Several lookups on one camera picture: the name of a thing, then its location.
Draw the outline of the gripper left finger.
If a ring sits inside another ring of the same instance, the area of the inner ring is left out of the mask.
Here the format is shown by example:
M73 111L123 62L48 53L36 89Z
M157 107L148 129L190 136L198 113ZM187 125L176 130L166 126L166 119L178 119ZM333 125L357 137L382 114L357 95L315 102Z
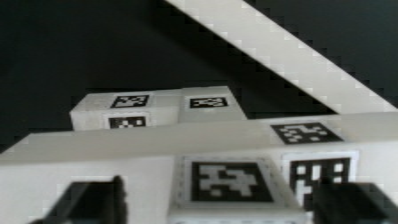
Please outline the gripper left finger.
M29 224L128 224L123 178L73 182L47 216Z

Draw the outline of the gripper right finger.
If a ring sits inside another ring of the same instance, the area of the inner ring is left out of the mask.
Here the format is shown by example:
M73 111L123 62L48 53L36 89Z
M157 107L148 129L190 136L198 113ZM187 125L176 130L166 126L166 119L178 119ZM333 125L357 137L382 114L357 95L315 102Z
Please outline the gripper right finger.
M315 224L398 224L398 205L373 183L322 183L313 193Z

